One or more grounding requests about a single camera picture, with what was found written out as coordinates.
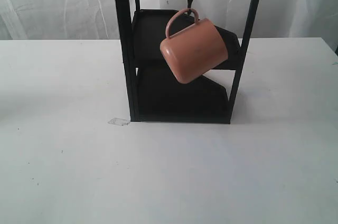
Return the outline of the clear tape piece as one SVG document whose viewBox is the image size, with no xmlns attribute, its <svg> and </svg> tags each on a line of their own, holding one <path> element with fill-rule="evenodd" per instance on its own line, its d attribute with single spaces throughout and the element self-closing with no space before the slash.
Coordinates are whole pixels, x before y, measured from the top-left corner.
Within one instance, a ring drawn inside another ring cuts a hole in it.
<svg viewBox="0 0 338 224">
<path fill-rule="evenodd" d="M 130 124 L 130 120 L 115 117 L 109 120 L 108 124 L 117 126 L 126 126 Z"/>
</svg>

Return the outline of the black metal shelf rack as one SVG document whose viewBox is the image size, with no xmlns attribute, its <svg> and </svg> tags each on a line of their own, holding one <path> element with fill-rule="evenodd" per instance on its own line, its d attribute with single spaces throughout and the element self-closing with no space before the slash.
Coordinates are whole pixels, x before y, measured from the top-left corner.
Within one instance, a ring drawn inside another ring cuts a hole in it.
<svg viewBox="0 0 338 224">
<path fill-rule="evenodd" d="M 236 100 L 259 0 L 251 0 L 242 40 L 221 27 L 230 60 L 215 67 L 235 72 L 230 92 L 206 76 L 178 83 L 160 56 L 165 22 L 174 10 L 142 9 L 136 0 L 115 0 L 130 118 L 134 122 L 229 124 Z"/>
</svg>

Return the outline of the pink mug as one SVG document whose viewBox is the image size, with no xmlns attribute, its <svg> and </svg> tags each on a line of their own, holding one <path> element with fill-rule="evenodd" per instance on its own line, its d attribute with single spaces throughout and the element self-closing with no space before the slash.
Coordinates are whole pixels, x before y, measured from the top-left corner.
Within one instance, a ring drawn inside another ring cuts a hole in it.
<svg viewBox="0 0 338 224">
<path fill-rule="evenodd" d="M 174 21 L 188 11 L 194 14 L 194 23 L 171 35 Z M 160 51 L 179 83 L 189 83 L 228 59 L 227 47 L 214 24 L 207 18 L 199 19 L 193 8 L 174 14 L 167 23 L 165 36 Z"/>
</svg>

